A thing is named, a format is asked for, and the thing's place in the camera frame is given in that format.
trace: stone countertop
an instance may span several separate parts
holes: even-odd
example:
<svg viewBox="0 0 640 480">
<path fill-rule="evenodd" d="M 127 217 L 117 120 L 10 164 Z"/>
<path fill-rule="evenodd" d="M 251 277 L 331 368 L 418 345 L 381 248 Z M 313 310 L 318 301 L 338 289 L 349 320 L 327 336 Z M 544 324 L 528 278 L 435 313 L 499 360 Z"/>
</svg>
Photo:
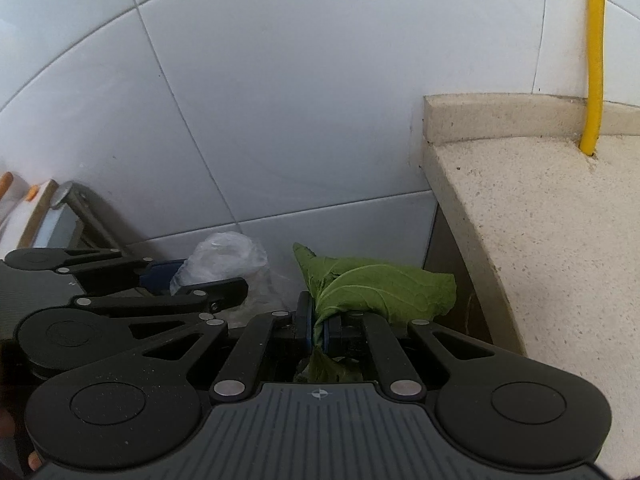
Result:
<svg viewBox="0 0 640 480">
<path fill-rule="evenodd" d="M 526 98 L 535 106 L 548 96 Z M 497 138 L 468 131 L 472 140 L 450 142 L 428 105 L 424 170 L 494 342 L 599 387 L 613 420 L 598 464 L 616 479 L 639 475 L 640 137 L 602 136 L 586 157 L 574 138 L 552 136 L 549 113 L 541 130 L 509 137 L 518 124 L 504 113 L 509 100 L 478 108 L 509 118 L 506 128 L 497 120 Z M 472 124 L 465 114 L 462 105 L 446 124 Z"/>
</svg>

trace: yellow hose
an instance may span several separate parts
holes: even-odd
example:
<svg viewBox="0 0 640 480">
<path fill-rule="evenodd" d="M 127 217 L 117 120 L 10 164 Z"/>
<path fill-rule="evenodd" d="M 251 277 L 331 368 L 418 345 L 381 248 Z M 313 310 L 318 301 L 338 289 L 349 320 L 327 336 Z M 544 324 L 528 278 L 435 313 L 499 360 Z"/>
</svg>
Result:
<svg viewBox="0 0 640 480">
<path fill-rule="evenodd" d="M 587 64 L 589 67 L 589 94 L 587 97 L 587 120 L 580 139 L 580 150 L 593 155 L 602 122 L 602 100 L 604 94 L 604 0 L 588 0 L 587 4 Z"/>
</svg>

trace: speckled stone surface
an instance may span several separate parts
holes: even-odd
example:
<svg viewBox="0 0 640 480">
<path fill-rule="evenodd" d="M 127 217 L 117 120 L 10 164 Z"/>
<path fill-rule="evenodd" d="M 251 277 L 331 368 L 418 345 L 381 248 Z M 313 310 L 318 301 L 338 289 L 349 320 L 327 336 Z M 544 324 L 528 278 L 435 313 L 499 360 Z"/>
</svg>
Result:
<svg viewBox="0 0 640 480">
<path fill-rule="evenodd" d="M 598 464 L 640 475 L 640 137 L 426 144 L 425 172 L 497 344 L 578 374 L 613 412 Z"/>
<path fill-rule="evenodd" d="M 542 94 L 443 94 L 424 98 L 424 137 L 432 144 L 499 137 L 575 137 L 586 102 Z M 640 107 L 604 102 L 600 135 L 640 135 Z"/>
</svg>

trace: screw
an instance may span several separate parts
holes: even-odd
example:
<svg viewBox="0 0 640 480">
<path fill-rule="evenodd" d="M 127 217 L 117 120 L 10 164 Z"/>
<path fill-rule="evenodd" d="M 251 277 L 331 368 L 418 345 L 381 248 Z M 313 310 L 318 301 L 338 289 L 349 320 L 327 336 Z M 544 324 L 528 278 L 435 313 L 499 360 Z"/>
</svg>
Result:
<svg viewBox="0 0 640 480">
<path fill-rule="evenodd" d="M 393 393 L 403 397 L 411 397 L 422 391 L 422 385 L 409 379 L 394 381 L 389 387 Z"/>
<path fill-rule="evenodd" d="M 232 397 L 235 395 L 240 395 L 244 392 L 244 384 L 240 381 L 235 381 L 233 379 L 228 379 L 226 381 L 220 381 L 216 383 L 213 387 L 213 391 L 223 397 Z"/>
</svg>

